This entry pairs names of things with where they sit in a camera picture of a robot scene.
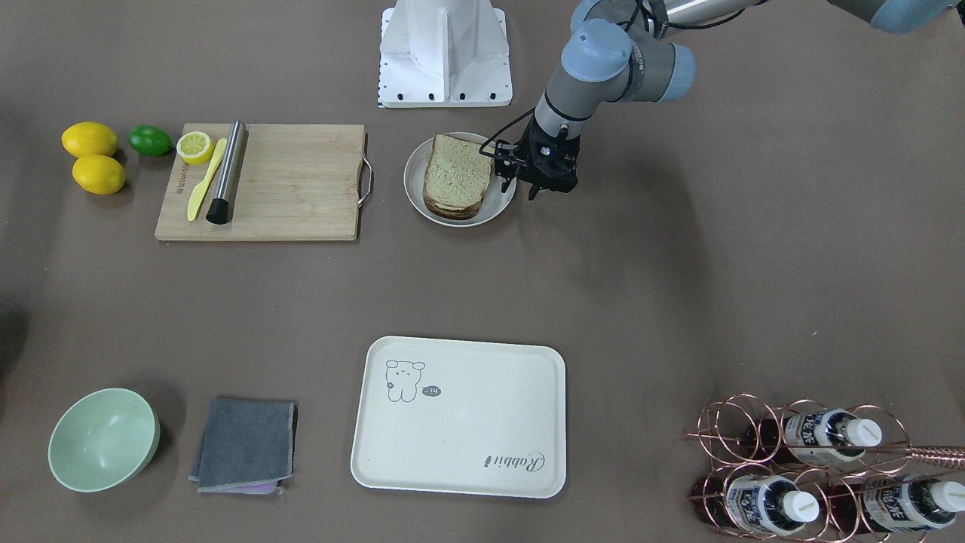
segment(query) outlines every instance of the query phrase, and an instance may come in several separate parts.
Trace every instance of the lime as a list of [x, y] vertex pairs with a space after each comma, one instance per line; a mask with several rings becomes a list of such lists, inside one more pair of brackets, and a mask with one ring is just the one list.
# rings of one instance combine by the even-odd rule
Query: lime
[[214, 146], [204, 132], [191, 131], [178, 140], [178, 156], [188, 164], [201, 164], [211, 160]]
[[160, 157], [171, 151], [171, 136], [153, 125], [141, 125], [127, 135], [127, 143], [141, 155]]
[[124, 186], [124, 167], [111, 157], [87, 155], [73, 164], [73, 179], [94, 194], [112, 194]]
[[64, 130], [61, 134], [64, 149], [75, 157], [104, 155], [111, 157], [118, 151], [118, 136], [101, 123], [86, 121]]

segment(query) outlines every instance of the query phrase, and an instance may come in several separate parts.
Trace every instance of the mint green bowl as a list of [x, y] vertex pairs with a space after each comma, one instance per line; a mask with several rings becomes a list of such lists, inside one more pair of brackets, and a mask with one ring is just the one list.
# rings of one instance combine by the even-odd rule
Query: mint green bowl
[[161, 427], [147, 400], [126, 388], [92, 392], [61, 416], [47, 462], [76, 492], [100, 492], [142, 470], [157, 450]]

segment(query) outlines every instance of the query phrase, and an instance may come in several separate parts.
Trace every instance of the bread slice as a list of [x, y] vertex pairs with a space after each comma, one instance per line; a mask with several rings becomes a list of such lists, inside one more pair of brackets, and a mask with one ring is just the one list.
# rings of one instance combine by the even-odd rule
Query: bread slice
[[423, 200], [431, 212], [456, 220], [480, 212], [493, 162], [480, 155], [479, 148], [478, 143], [435, 134], [423, 183]]

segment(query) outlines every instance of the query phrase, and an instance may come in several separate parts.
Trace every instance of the yellow knife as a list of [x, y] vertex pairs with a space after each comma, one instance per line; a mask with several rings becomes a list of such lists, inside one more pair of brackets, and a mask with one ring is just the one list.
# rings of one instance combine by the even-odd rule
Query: yellow knife
[[214, 155], [211, 155], [211, 162], [207, 165], [207, 173], [205, 173], [205, 178], [201, 180], [200, 183], [194, 185], [191, 189], [191, 197], [187, 201], [187, 219], [194, 220], [198, 218], [198, 212], [201, 210], [201, 204], [205, 201], [205, 194], [207, 194], [207, 188], [211, 185], [211, 179], [214, 178], [214, 172], [218, 171], [218, 166], [221, 164], [221, 158], [225, 155], [225, 147], [228, 146], [228, 138], [221, 138], [218, 143], [214, 146]]

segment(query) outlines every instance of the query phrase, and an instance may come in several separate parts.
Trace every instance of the bottle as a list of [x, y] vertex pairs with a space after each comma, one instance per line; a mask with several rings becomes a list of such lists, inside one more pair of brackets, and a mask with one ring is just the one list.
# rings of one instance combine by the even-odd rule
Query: bottle
[[[844, 485], [829, 492], [831, 514], [845, 532], [855, 524], [855, 534], [942, 529], [954, 524], [955, 513], [965, 511], [965, 485], [954, 481], [902, 475], [849, 486], [857, 504]], [[864, 522], [859, 519], [859, 507]]]
[[870, 418], [859, 418], [843, 409], [796, 414], [784, 420], [784, 443], [779, 442], [778, 421], [766, 418], [744, 433], [743, 445], [755, 460], [766, 458], [778, 447], [772, 460], [790, 467], [804, 465], [835, 466], [865, 455], [862, 448], [881, 444], [881, 427]]
[[816, 519], [819, 512], [814, 496], [779, 475], [743, 475], [731, 481], [726, 491], [724, 481], [711, 477], [706, 484], [699, 481], [694, 485], [690, 495], [719, 495], [693, 500], [702, 521], [757, 535], [792, 535]]

